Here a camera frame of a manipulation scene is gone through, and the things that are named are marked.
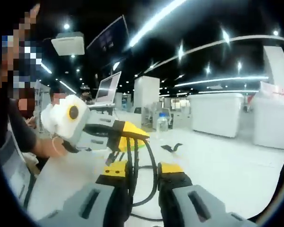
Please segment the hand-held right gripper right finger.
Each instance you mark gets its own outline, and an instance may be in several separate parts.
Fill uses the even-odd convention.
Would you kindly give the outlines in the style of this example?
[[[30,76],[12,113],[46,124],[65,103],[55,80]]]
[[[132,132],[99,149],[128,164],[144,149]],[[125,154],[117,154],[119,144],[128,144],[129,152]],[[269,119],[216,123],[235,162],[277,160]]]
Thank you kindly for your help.
[[[227,212],[225,204],[193,185],[176,164],[158,163],[159,206],[165,227],[256,227],[254,222]]]

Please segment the person's left hand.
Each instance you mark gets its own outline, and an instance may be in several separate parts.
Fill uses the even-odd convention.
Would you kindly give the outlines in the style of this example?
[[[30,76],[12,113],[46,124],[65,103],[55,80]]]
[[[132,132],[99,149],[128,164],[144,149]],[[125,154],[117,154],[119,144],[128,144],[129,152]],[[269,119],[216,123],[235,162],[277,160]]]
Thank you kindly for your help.
[[[62,157],[68,154],[63,146],[64,140],[58,136],[52,138],[52,157]]]

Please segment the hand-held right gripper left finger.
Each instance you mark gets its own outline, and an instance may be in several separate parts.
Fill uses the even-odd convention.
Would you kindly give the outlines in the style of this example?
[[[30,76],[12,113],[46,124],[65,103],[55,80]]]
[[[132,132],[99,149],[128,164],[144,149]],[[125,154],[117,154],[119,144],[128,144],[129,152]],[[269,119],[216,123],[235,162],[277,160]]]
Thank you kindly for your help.
[[[122,227],[133,207],[133,165],[106,166],[94,183],[68,198],[61,210],[38,221],[40,227]]]

